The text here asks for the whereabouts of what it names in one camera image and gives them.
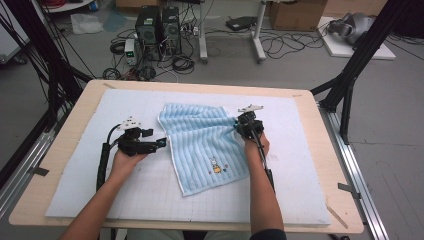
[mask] concrete floor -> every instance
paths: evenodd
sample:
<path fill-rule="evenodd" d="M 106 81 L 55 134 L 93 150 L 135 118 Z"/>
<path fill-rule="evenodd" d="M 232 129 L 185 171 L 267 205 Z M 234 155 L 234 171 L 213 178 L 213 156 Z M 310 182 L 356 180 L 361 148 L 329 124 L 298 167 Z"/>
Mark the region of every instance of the concrete floor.
<path fill-rule="evenodd" d="M 95 13 L 102 22 L 110 14 L 108 9 Z M 58 16 L 59 21 L 66 19 L 66 16 Z M 225 29 L 224 21 L 209 20 L 206 26 Z M 134 21 L 128 20 L 116 32 L 71 34 L 68 39 L 92 72 L 101 76 L 103 70 L 111 66 L 110 40 L 133 27 Z M 266 20 L 264 28 L 269 28 Z M 422 45 L 397 44 L 424 57 Z M 390 43 L 386 45 L 394 52 L 396 60 L 372 60 L 360 75 L 353 95 L 349 139 L 389 238 L 424 239 L 424 189 L 421 185 L 424 128 L 420 127 L 424 120 L 424 94 L 421 93 L 424 65 L 423 60 Z M 248 37 L 226 34 L 208 38 L 208 46 L 209 63 L 200 63 L 196 52 L 194 72 L 178 75 L 178 82 L 312 89 L 337 76 L 348 61 L 330 57 L 323 47 L 305 49 L 279 60 L 268 58 L 257 64 Z M 86 71 L 75 55 L 69 54 L 73 65 Z M 30 64 L 9 63 L 0 66 L 0 72 L 0 129 L 4 135 L 0 138 L 0 167 L 3 167 L 47 105 Z M 155 80 L 177 81 L 169 73 Z M 320 94 L 316 99 L 321 100 L 324 96 Z M 0 220 L 0 239 L 56 239 L 63 231 L 63 228 L 11 226 L 8 216 L 13 206 Z M 324 234 L 289 233 L 288 237 L 330 239 Z M 371 236 L 365 230 L 350 238 L 362 240 L 371 239 Z"/>

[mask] black metal pole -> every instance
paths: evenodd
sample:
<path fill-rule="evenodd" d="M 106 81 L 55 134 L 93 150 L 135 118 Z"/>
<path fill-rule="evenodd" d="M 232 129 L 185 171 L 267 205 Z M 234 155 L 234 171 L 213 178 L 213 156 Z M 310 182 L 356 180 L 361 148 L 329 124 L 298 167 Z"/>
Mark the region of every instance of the black metal pole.
<path fill-rule="evenodd" d="M 355 81 L 413 1 L 387 1 L 343 71 L 335 79 L 311 90 L 316 95 L 331 88 L 325 99 L 320 101 L 320 106 L 329 112 L 335 112 L 337 105 L 344 99 L 340 134 L 345 144 L 349 144 L 347 135 Z"/>

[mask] cardboard box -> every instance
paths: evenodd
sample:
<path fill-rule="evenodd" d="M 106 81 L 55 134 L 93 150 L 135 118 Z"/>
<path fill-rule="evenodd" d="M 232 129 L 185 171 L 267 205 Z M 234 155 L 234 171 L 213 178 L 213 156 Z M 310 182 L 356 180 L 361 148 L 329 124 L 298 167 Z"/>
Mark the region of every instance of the cardboard box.
<path fill-rule="evenodd" d="M 346 13 L 362 12 L 377 16 L 387 0 L 328 0 L 323 15 L 326 17 L 343 17 Z"/>
<path fill-rule="evenodd" d="M 315 31 L 327 0 L 273 3 L 269 19 L 275 30 Z"/>

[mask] metal bracket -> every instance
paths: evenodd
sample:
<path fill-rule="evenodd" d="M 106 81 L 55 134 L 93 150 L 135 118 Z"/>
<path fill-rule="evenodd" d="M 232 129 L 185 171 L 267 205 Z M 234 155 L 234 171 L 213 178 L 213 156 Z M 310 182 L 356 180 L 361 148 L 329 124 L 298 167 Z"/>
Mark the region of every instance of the metal bracket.
<path fill-rule="evenodd" d="M 338 185 L 338 188 L 340 190 L 350 192 L 352 194 L 353 199 L 358 200 L 358 199 L 362 198 L 361 193 L 356 192 L 355 189 L 352 186 L 349 186 L 349 185 L 346 185 L 346 184 L 343 184 L 343 183 L 338 183 L 337 185 Z"/>

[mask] striped towel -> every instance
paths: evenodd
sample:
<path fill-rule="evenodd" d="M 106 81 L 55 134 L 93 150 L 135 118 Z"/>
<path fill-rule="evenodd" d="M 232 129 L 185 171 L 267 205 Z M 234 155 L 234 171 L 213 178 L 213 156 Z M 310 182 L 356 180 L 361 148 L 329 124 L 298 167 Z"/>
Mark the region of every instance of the striped towel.
<path fill-rule="evenodd" d="M 222 107 L 165 105 L 159 122 L 170 140 L 183 196 L 248 176 L 243 147 L 235 138 L 235 120 Z"/>

